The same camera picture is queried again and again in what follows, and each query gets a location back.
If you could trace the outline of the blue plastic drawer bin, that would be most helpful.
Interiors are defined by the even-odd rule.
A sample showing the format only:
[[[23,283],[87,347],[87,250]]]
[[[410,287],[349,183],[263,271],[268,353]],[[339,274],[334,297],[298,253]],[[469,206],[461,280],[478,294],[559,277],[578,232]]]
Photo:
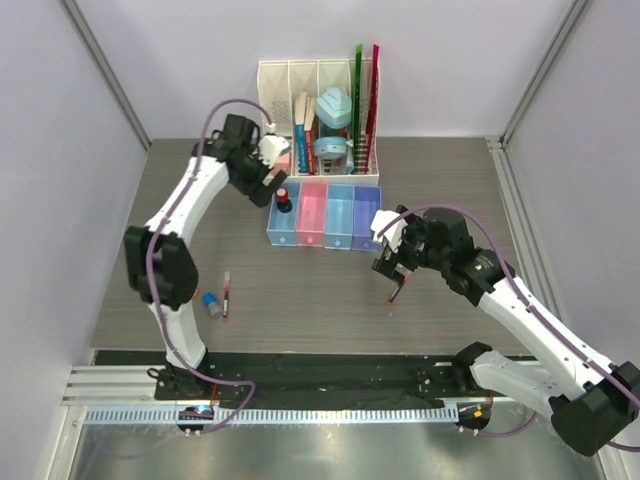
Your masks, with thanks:
[[[279,202],[276,195],[273,195],[266,233],[273,246],[295,247],[298,245],[296,230],[300,183],[285,182],[281,187],[287,191],[288,200],[291,203],[291,209],[288,212],[282,212],[279,209]]]

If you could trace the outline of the pink plastic drawer bin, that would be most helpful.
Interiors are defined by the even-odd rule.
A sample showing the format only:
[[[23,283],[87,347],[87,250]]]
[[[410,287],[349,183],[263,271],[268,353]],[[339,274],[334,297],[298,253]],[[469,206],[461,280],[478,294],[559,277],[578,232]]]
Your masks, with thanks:
[[[304,182],[300,187],[296,236],[299,246],[324,246],[328,185]]]

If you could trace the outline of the light blue drawer bin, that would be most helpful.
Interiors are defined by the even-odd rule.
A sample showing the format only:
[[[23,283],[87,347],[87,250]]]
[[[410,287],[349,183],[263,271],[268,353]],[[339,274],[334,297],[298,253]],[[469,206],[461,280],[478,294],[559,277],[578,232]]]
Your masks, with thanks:
[[[324,247],[350,250],[353,240],[354,187],[330,184],[327,193]]]

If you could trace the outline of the purple plastic drawer bin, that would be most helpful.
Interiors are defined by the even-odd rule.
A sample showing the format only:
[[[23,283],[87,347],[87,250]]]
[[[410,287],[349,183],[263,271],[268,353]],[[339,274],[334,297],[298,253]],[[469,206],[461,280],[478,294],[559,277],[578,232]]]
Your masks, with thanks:
[[[355,251],[378,252],[380,245],[373,241],[370,228],[381,207],[381,189],[377,186],[356,185],[353,206],[353,240]]]

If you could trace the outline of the white desktop file organizer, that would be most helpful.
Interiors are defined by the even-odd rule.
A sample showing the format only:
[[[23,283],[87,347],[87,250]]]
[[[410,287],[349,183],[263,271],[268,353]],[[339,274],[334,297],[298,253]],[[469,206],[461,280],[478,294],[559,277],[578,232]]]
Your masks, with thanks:
[[[290,141],[290,182],[379,183],[375,59],[261,61],[257,88],[263,125]]]

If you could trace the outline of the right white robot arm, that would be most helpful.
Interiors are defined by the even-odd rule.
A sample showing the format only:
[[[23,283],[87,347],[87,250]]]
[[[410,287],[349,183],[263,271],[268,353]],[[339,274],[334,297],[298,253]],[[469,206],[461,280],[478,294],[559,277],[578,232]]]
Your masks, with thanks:
[[[496,246],[475,245],[459,208],[433,205],[379,210],[370,225],[381,254],[374,271],[404,286],[418,268],[438,272],[446,285],[497,320],[541,363],[508,359],[476,342],[454,358],[451,380],[465,395],[503,394],[547,418],[575,452],[590,457],[615,447],[616,436],[639,416],[639,369],[616,364],[580,339],[528,289]]]

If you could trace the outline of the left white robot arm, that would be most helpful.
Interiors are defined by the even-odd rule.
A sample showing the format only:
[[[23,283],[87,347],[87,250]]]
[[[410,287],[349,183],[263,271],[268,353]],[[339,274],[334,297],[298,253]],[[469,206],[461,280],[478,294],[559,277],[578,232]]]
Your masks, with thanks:
[[[289,149],[286,138],[229,114],[222,129],[194,145],[183,176],[160,210],[144,225],[125,231],[129,285],[155,316],[166,349],[160,379],[178,380],[190,398],[205,397],[213,385],[193,308],[199,283],[190,251],[193,235],[228,185],[255,206],[265,207],[287,177],[274,167]]]

